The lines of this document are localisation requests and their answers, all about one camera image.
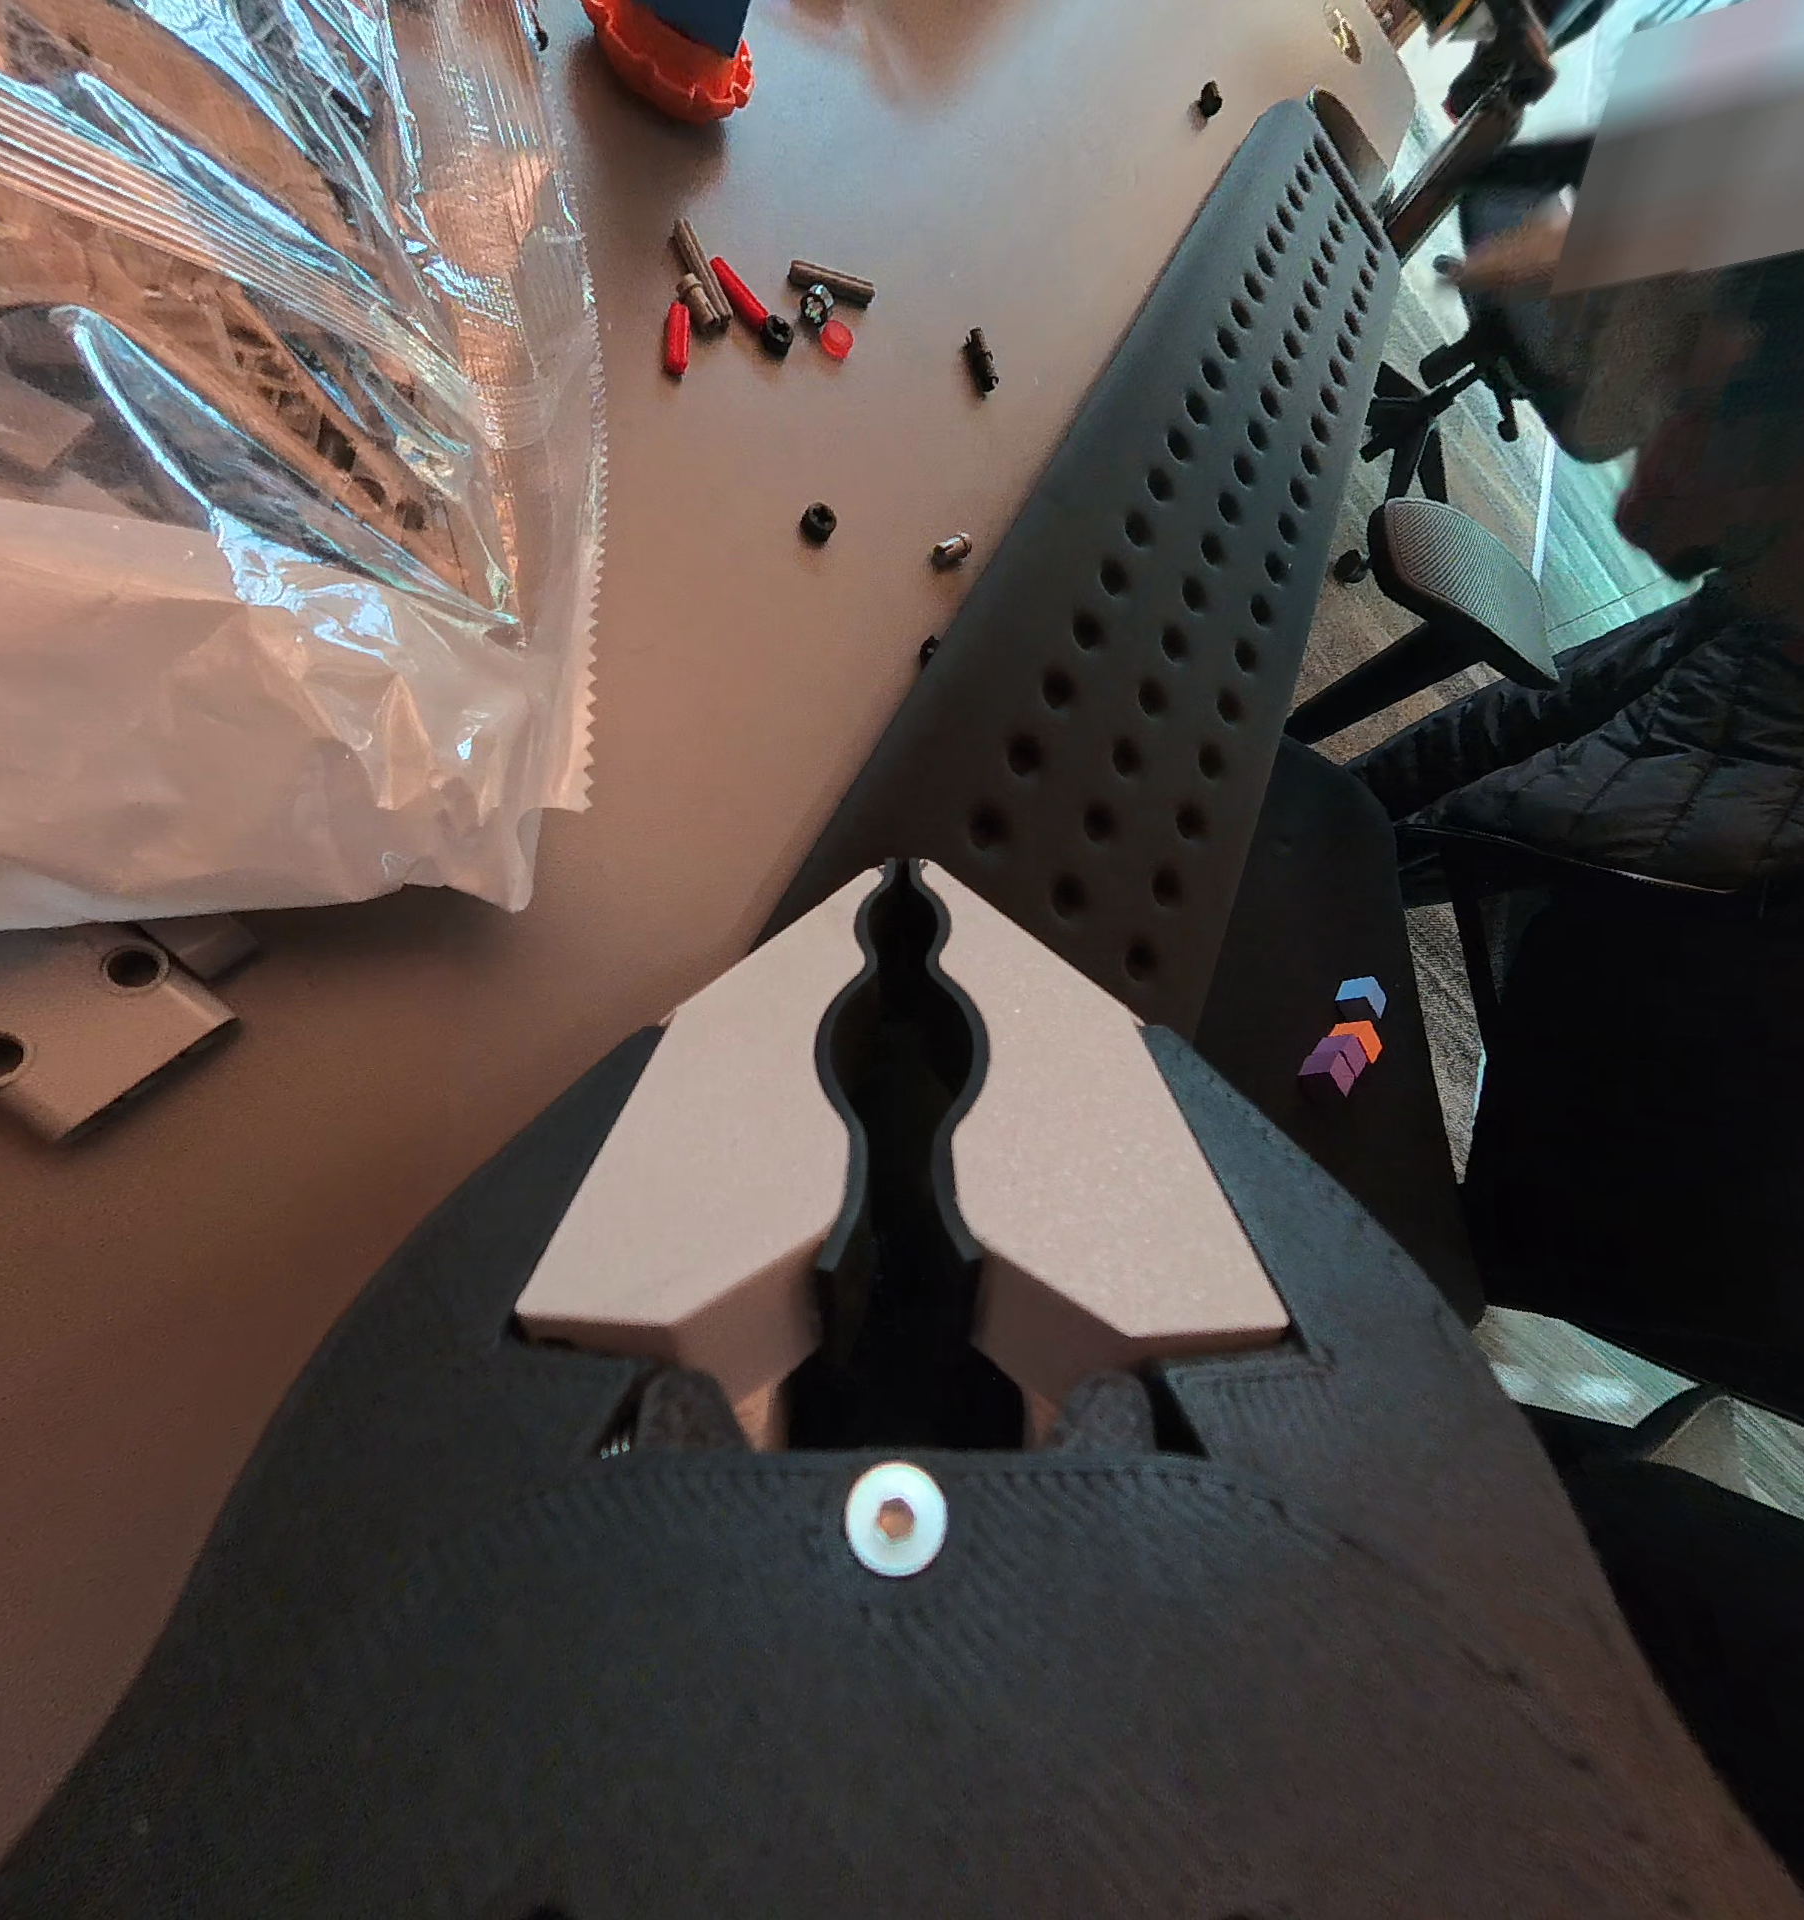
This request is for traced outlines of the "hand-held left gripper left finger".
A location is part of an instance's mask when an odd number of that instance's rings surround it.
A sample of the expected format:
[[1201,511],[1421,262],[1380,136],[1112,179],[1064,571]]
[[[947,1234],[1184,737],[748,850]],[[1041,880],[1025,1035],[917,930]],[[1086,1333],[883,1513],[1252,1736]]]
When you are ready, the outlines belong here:
[[854,878],[671,1012],[513,1309],[536,1340],[711,1377],[758,1452],[787,1447],[818,1272],[866,1203],[835,1040],[899,878]]

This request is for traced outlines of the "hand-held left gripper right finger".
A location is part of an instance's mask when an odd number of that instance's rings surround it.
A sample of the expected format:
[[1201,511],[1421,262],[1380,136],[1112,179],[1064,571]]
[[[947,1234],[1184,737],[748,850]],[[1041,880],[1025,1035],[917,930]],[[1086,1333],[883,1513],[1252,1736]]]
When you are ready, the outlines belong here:
[[954,1203],[982,1251],[970,1338],[1026,1441],[1092,1376],[1284,1343],[1291,1312],[1142,1021],[938,863],[915,875],[946,923],[936,972],[982,1025]]

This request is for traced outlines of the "orange gear wheel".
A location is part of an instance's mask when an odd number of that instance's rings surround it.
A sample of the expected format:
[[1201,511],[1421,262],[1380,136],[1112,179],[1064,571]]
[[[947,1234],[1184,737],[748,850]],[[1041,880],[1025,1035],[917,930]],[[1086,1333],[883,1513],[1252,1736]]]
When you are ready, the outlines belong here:
[[649,3],[582,3],[582,11],[614,78],[660,114],[703,128],[751,102],[755,67],[747,40],[735,58],[724,61],[671,31]]

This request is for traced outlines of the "grey desk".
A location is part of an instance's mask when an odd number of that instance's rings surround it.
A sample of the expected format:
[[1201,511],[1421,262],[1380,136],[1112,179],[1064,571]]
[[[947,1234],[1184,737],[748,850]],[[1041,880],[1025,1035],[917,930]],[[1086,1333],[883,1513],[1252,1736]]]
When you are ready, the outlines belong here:
[[[538,4],[606,398],[589,804],[542,818],[519,914],[409,890],[262,916],[232,1041],[75,1145],[0,1117],[0,1861],[362,1284],[751,946],[1255,116],[1324,88],[1394,156],[1411,75],[1367,4],[1330,11],[753,4],[753,102],[690,129]],[[675,218],[794,324],[785,361],[729,311],[666,379]],[[794,258],[877,289],[837,305],[846,364]]]

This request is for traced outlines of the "black chair seat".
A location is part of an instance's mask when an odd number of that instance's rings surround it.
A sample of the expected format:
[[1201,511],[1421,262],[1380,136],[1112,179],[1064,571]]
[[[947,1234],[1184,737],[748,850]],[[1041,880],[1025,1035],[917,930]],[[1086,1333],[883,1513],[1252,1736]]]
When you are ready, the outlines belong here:
[[[1349,1094],[1309,1094],[1298,1069],[1337,1022],[1343,984],[1371,977],[1378,1058]],[[1394,830],[1374,797],[1282,741],[1248,853],[1198,1054],[1417,1263],[1467,1331],[1483,1313],[1431,1062]]]

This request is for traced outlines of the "black perforated chair back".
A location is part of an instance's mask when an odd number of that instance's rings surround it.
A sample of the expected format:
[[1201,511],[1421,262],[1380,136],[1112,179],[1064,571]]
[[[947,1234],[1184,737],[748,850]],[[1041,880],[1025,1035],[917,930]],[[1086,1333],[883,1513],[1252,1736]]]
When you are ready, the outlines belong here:
[[915,856],[1196,1040],[1394,307],[1363,143],[1255,119],[761,944]]

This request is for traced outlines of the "grey panel piece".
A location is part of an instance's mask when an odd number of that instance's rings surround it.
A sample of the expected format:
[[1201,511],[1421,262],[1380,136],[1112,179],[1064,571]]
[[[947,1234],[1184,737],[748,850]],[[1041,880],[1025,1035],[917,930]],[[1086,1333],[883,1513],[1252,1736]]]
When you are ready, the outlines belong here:
[[0,932],[0,1117],[40,1142],[90,1135],[239,1027],[154,928]]

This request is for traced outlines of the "grey mesh office chair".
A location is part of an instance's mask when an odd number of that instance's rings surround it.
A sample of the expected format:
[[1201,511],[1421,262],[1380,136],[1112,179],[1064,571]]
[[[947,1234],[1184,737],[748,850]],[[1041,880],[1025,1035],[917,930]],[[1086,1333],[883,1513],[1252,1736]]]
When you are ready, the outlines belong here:
[[1471,667],[1531,692],[1558,683],[1536,579],[1471,516],[1423,496],[1386,498],[1370,513],[1367,563],[1415,623],[1303,700],[1284,726],[1288,741],[1314,747]]

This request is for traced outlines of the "black puffy jacket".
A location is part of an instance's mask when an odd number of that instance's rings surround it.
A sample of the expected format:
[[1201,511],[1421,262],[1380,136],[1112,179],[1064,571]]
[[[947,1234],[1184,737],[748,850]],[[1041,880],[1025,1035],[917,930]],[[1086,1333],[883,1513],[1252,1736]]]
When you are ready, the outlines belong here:
[[1456,698],[1347,763],[1415,859],[1541,856],[1804,904],[1804,627],[1722,582]]

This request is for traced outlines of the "clear bag of grey parts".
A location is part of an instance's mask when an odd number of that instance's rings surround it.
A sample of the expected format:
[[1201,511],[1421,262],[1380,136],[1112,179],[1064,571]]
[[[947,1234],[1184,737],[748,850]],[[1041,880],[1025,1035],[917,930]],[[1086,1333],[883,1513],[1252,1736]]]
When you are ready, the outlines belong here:
[[439,887],[590,784],[536,4],[0,3],[0,932]]

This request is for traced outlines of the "black office chair base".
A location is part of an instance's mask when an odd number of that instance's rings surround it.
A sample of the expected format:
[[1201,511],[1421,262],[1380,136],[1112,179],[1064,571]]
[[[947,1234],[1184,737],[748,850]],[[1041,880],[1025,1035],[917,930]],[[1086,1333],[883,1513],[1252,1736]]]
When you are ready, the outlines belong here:
[[1419,490],[1447,503],[1443,418],[1470,393],[1483,388],[1494,404],[1494,430],[1504,445],[1519,441],[1515,406],[1528,398],[1522,347],[1507,305],[1496,298],[1465,303],[1465,332],[1429,352],[1409,379],[1383,365],[1370,398],[1362,461],[1386,464],[1386,502]]

